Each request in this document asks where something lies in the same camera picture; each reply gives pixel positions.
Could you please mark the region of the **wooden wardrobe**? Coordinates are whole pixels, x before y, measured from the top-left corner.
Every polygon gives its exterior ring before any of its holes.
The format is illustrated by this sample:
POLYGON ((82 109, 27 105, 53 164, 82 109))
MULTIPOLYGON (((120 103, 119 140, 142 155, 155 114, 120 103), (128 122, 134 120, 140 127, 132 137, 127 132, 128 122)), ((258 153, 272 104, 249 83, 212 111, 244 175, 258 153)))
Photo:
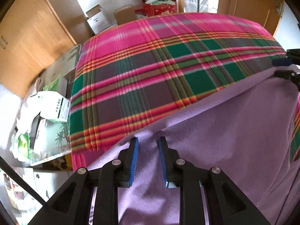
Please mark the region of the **wooden wardrobe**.
POLYGON ((92 36, 77 0, 1 0, 1 84, 24 98, 41 72, 92 36))

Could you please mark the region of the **white green tissue box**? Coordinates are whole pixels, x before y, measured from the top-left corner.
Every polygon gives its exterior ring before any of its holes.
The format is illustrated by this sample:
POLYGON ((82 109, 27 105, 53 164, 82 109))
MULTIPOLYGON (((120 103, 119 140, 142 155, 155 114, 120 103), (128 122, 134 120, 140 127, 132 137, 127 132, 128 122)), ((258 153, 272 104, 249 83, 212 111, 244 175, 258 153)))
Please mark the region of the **white green tissue box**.
POLYGON ((58 92, 39 91, 29 99, 42 118, 52 122, 67 122, 70 101, 58 92))

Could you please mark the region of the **pink green plaid bedspread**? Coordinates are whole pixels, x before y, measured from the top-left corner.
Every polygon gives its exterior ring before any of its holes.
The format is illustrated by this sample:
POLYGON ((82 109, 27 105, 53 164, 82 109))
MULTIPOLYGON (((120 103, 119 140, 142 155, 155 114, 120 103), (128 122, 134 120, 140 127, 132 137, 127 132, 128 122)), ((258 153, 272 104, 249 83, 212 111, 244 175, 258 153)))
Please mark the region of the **pink green plaid bedspread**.
POLYGON ((215 13, 154 16, 90 38, 71 95, 73 168, 89 166, 125 136, 284 56, 260 24, 215 13))

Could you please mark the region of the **white open cardboard box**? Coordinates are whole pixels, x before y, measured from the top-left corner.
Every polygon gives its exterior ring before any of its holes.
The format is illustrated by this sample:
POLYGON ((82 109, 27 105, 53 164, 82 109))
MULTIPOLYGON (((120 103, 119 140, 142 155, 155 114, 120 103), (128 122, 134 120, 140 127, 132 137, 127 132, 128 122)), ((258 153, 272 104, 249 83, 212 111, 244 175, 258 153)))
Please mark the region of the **white open cardboard box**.
POLYGON ((86 12, 86 15, 87 22, 90 25, 94 34, 98 34, 101 31, 104 31, 105 29, 110 27, 110 23, 99 4, 89 9, 86 12))

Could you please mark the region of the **green plastic package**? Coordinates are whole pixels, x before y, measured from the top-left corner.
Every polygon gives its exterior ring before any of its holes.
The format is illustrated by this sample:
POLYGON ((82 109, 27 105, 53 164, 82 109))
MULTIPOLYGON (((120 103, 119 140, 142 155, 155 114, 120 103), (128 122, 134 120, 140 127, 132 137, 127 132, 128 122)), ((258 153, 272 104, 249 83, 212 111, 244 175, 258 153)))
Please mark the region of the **green plastic package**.
POLYGON ((26 162, 29 160, 29 134, 28 133, 15 133, 11 137, 11 147, 15 159, 26 162))

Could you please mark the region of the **wooden door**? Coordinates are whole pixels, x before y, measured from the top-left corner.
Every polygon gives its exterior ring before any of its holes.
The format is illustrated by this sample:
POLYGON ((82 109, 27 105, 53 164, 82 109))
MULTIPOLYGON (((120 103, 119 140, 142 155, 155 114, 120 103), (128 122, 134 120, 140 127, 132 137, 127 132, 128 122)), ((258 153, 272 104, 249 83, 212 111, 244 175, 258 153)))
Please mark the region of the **wooden door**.
POLYGON ((283 5, 284 0, 219 0, 217 12, 257 22, 274 35, 283 5))

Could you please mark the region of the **purple fleece garment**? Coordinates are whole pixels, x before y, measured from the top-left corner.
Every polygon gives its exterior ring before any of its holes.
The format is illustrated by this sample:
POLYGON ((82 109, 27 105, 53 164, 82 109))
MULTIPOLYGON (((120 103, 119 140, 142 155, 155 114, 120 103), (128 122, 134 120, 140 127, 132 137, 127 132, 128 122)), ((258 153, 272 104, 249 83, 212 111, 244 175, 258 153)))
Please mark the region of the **purple fleece garment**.
POLYGON ((179 190, 165 187, 156 141, 203 169, 219 167, 271 224, 299 201, 299 161, 290 160, 299 90, 269 69, 137 130, 137 170, 118 192, 120 224, 178 224, 179 190))

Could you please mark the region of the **glass top side table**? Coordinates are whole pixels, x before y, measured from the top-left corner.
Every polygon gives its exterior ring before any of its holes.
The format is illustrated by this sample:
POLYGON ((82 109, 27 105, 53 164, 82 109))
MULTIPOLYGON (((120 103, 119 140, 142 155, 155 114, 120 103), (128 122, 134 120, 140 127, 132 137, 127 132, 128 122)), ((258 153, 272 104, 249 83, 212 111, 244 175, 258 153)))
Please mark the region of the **glass top side table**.
POLYGON ((46 69, 28 90, 19 114, 10 151, 33 167, 71 152, 69 112, 81 45, 76 45, 46 69))

